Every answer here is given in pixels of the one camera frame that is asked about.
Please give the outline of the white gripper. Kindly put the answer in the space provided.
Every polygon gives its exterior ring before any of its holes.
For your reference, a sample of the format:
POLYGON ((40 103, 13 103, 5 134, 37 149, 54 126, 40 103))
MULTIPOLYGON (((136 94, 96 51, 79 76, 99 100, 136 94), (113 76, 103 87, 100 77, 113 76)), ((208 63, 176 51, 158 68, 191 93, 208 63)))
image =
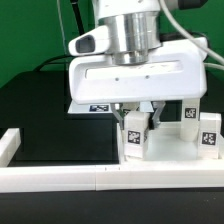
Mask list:
POLYGON ((69 68, 72 99, 78 104, 110 103, 111 111, 124 130, 124 119, 115 103, 153 101, 153 129, 160 125, 164 101, 200 98, 207 91, 204 60, 199 49, 207 41, 168 41, 139 65, 117 66, 109 55, 78 57, 69 68))

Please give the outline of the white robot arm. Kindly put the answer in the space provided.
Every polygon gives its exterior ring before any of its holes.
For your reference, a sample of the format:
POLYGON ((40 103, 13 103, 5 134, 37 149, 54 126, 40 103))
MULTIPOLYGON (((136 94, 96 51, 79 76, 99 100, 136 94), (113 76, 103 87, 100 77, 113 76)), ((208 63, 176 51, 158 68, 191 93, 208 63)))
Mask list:
POLYGON ((78 104, 201 98, 206 90, 198 38, 159 40, 158 0, 92 0, 98 26, 69 42, 72 99, 78 104))

